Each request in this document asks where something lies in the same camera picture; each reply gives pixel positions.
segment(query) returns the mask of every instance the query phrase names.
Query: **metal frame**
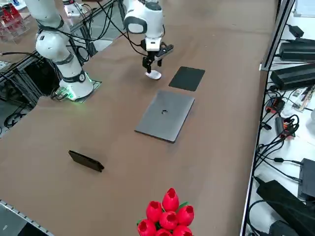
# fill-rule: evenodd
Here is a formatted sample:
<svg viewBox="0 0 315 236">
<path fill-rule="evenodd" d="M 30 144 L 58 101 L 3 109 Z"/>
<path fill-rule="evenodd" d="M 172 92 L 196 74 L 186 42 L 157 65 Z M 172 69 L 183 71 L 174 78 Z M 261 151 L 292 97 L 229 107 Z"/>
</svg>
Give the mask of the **metal frame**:
<svg viewBox="0 0 315 236">
<path fill-rule="evenodd" d="M 284 31 L 286 22 L 289 18 L 290 12 L 294 5 L 295 0 L 283 0 L 280 6 L 278 16 L 276 18 L 275 28 L 273 30 L 271 40 L 268 45 L 268 49 L 264 59 L 261 63 L 261 70 L 269 71 L 274 55 L 277 51 L 282 33 Z"/>
</svg>

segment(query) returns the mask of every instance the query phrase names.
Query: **red tulip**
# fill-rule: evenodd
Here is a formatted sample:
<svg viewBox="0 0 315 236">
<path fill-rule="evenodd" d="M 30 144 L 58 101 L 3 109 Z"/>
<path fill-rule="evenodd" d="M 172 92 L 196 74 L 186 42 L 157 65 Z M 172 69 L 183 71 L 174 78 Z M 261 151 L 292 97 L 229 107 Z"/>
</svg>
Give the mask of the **red tulip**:
<svg viewBox="0 0 315 236">
<path fill-rule="evenodd" d="M 162 215 L 161 203 L 151 201 L 146 210 L 147 218 L 152 222 L 157 222 Z"/>
<path fill-rule="evenodd" d="M 192 236 L 192 232 L 188 227 L 179 225 L 174 229 L 173 236 Z"/>
<path fill-rule="evenodd" d="M 178 224 L 176 213 L 173 211 L 163 212 L 159 224 L 166 230 L 173 230 Z"/>
<path fill-rule="evenodd" d="M 155 236 L 157 229 L 154 223 L 150 220 L 142 220 L 138 225 L 140 236 Z"/>
<path fill-rule="evenodd" d="M 160 229 L 157 231 L 156 236 L 172 236 L 172 234 L 165 229 Z"/>
<path fill-rule="evenodd" d="M 179 207 L 179 199 L 174 188 L 170 188 L 163 198 L 163 208 L 166 211 L 176 211 Z"/>
<path fill-rule="evenodd" d="M 185 206 L 181 208 L 177 213 L 178 223 L 180 225 L 188 226 L 192 223 L 194 218 L 193 207 Z"/>
</svg>

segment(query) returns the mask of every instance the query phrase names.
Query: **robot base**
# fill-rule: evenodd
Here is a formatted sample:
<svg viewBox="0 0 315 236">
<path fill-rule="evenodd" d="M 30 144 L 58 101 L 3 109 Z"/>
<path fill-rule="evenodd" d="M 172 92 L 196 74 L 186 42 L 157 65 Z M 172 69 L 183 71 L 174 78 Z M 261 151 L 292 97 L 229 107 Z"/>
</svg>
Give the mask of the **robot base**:
<svg viewBox="0 0 315 236">
<path fill-rule="evenodd" d="M 86 97 L 93 92 L 93 83 L 89 79 L 89 76 L 85 73 L 86 79 L 83 83 L 67 83 L 61 80 L 59 86 L 65 88 L 65 93 L 67 93 L 67 98 L 71 101 L 75 101 L 79 98 Z"/>
</svg>

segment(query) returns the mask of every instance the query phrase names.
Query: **black mousepad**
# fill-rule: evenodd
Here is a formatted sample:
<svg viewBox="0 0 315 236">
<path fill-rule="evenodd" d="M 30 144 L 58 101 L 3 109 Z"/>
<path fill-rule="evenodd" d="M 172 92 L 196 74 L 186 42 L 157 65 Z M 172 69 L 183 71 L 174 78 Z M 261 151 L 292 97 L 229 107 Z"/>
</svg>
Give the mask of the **black mousepad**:
<svg viewBox="0 0 315 236">
<path fill-rule="evenodd" d="M 169 86 L 188 91 L 196 91 L 204 73 L 205 70 L 181 66 L 169 83 Z"/>
</svg>

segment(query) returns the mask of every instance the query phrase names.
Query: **green leaf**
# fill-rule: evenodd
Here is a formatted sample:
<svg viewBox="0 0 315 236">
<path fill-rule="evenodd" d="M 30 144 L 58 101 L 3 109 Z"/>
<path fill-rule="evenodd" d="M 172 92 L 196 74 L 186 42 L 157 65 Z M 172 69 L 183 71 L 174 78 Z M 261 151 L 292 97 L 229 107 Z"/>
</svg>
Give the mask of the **green leaf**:
<svg viewBox="0 0 315 236">
<path fill-rule="evenodd" d="M 156 229 L 157 230 L 162 229 L 162 226 L 159 224 L 159 222 L 156 222 Z"/>
<path fill-rule="evenodd" d="M 188 204 L 189 204 L 189 202 L 184 202 L 184 203 L 180 204 L 176 212 L 178 212 L 180 208 L 183 208 L 184 206 L 187 206 Z"/>
<path fill-rule="evenodd" d="M 142 220 L 138 220 L 138 222 L 137 222 L 137 226 L 140 224 L 140 222 L 141 222 Z"/>
</svg>

